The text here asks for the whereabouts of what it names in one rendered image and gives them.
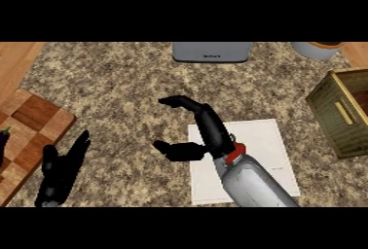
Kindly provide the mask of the grey appliance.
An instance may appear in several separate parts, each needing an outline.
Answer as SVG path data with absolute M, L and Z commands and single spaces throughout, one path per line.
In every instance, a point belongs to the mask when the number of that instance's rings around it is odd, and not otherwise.
M 252 42 L 175 42 L 173 59 L 179 62 L 241 63 L 247 61 Z

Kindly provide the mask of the olive wicker basket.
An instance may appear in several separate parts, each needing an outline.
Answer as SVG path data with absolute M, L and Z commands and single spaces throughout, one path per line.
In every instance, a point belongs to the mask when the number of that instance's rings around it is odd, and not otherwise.
M 306 102 L 340 159 L 368 155 L 368 67 L 327 73 Z

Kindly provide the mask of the checkered wooden cutting board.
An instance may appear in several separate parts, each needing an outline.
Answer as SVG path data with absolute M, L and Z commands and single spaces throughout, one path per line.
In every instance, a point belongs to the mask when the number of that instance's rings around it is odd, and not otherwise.
M 0 104 L 0 130 L 11 129 L 0 165 L 0 206 L 6 206 L 42 162 L 43 146 L 56 145 L 77 117 L 25 89 Z

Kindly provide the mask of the pale grey round container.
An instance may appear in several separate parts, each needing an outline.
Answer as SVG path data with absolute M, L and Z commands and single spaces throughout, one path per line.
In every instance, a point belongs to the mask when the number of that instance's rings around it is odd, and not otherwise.
M 327 60 L 343 46 L 343 42 L 291 42 L 296 52 L 315 60 Z

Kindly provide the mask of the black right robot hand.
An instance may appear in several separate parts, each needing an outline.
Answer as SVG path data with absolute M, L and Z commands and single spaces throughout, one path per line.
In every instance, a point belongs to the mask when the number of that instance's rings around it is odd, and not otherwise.
M 185 95 L 158 99 L 161 104 L 173 108 L 184 107 L 194 113 L 194 119 L 204 144 L 194 142 L 170 144 L 157 140 L 152 145 L 170 161 L 203 160 L 210 154 L 213 159 L 228 155 L 235 149 L 235 142 L 223 125 L 222 119 L 207 103 L 200 103 Z

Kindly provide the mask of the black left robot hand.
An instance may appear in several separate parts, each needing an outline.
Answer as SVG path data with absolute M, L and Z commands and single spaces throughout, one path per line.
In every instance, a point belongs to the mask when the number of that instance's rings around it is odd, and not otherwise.
M 58 201 L 61 206 L 65 203 L 77 180 L 89 145 L 89 131 L 86 130 L 65 155 L 59 155 L 53 145 L 43 147 L 43 180 L 34 201 L 36 207 L 42 207 L 45 201 Z

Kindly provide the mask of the white placemat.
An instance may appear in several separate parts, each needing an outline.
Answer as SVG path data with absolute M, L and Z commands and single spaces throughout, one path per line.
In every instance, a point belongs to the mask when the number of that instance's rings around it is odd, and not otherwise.
M 257 159 L 290 195 L 300 196 L 277 120 L 228 122 L 225 127 L 235 135 L 237 142 L 246 145 L 246 152 Z M 232 202 L 222 187 L 210 155 L 189 163 L 189 175 L 194 205 Z

